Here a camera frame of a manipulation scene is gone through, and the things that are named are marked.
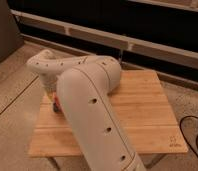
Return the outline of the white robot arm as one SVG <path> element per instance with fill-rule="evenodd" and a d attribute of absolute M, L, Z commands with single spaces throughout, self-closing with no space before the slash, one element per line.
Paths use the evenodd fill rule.
<path fill-rule="evenodd" d="M 43 50 L 27 61 L 45 90 L 55 93 L 92 171 L 146 171 L 124 133 L 108 94 L 121 80 L 119 62 L 104 55 L 57 59 Z"/>

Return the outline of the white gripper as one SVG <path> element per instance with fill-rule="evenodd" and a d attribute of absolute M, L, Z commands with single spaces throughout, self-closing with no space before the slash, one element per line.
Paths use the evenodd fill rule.
<path fill-rule="evenodd" d="M 43 76 L 41 79 L 43 87 L 49 97 L 52 97 L 56 91 L 57 80 L 58 78 L 56 76 Z"/>

